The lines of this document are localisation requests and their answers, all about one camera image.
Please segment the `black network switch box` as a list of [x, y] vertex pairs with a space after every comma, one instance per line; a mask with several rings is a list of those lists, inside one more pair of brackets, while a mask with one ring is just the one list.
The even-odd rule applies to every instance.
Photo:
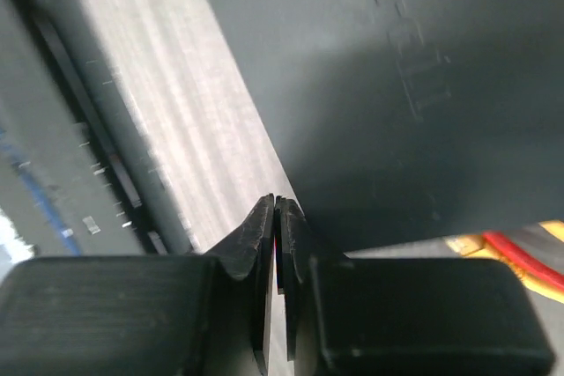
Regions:
[[208, 0], [345, 251], [563, 217], [563, 0]]

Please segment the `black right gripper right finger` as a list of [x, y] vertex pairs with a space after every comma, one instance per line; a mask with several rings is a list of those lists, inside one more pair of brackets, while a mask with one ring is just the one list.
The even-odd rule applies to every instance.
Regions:
[[553, 349], [491, 259], [352, 259], [277, 200], [278, 290], [298, 375], [547, 375]]

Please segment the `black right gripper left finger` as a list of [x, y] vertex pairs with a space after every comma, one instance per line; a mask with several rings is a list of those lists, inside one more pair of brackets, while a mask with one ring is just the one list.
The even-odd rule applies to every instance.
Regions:
[[274, 198], [204, 254], [38, 258], [1, 285], [4, 375], [265, 375]]

